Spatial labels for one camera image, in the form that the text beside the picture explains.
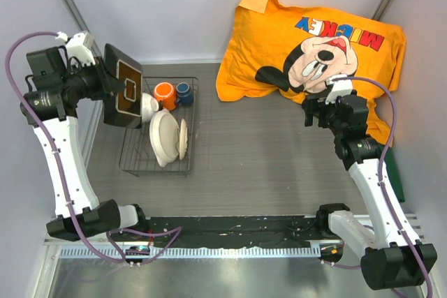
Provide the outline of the black wire dish rack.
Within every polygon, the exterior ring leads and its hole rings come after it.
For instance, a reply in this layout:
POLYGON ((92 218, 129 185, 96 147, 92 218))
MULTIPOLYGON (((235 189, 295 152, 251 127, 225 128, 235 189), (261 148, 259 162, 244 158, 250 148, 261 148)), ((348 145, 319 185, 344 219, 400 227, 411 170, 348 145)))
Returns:
POLYGON ((154 111, 155 104, 146 109, 149 118, 140 128, 128 128, 124 134, 119 167, 128 173, 187 174, 191 170, 196 136, 197 77, 144 77, 145 100, 154 97, 156 85, 168 82, 189 87, 192 104, 178 105, 174 110, 154 111))

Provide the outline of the square floral plate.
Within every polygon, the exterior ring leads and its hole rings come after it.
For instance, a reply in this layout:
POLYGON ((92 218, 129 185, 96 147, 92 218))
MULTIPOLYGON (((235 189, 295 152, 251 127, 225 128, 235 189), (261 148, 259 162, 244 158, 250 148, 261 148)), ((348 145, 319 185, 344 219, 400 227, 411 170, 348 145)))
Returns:
POLYGON ((105 69, 112 80, 112 95, 103 101, 103 122, 123 128, 142 123, 142 66, 115 46, 106 43, 105 69))

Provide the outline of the large white oval dish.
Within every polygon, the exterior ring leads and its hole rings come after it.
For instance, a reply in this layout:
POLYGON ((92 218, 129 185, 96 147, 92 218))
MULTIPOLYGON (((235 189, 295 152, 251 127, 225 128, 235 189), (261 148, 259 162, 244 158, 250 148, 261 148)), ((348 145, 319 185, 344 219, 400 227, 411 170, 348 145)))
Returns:
POLYGON ((166 109, 156 112, 149 123, 149 139, 160 167, 174 162, 178 157, 179 124, 166 109))

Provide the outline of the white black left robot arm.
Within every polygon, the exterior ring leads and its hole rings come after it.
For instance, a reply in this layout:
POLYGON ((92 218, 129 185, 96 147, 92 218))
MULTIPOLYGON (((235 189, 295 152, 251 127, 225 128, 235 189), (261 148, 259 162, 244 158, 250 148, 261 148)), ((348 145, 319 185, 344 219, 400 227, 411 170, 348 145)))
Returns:
POLYGON ((55 196, 55 219, 47 223, 51 237, 78 241, 76 219, 86 237, 124 229, 133 241, 149 232, 144 211, 137 204, 119 206, 99 202, 87 176, 78 133, 78 102, 103 103, 105 124, 122 128, 142 126, 142 67, 107 43, 102 57, 86 64, 79 56, 51 47, 27 54, 32 74, 24 99, 39 117, 22 110, 43 148, 55 196))

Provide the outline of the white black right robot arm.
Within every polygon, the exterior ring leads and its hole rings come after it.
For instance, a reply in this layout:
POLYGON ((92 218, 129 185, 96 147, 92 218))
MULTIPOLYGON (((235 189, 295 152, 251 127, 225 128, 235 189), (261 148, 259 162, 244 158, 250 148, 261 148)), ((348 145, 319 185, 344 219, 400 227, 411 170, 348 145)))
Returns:
POLYGON ((320 206, 315 222, 319 236, 337 235, 357 255, 367 285, 373 290, 419 286, 437 260, 432 244, 424 244, 395 197, 382 150, 367 134, 368 108, 356 94, 331 102, 310 95, 303 103, 305 125, 317 120, 334 135, 335 153, 354 180, 366 205, 372 229, 367 229, 341 203, 320 206))

